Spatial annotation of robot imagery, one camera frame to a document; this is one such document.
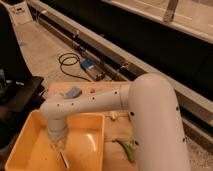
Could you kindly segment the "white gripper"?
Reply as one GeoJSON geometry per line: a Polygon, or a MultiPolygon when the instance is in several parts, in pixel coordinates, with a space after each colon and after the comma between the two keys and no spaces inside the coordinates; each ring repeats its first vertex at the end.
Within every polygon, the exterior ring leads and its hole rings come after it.
{"type": "Polygon", "coordinates": [[[59,150],[64,149],[66,145],[66,139],[68,135],[68,128],[62,128],[61,130],[51,130],[47,129],[48,138],[52,144],[52,146],[59,150]]]}

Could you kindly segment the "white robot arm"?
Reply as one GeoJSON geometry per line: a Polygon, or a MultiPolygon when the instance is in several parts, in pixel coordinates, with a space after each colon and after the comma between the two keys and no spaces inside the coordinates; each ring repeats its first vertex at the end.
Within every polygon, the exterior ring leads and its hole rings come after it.
{"type": "Polygon", "coordinates": [[[52,141],[67,133],[69,114],[127,110],[138,143],[139,171],[191,171],[182,117],[174,88],[155,73],[88,96],[47,99],[40,107],[52,141]]]}

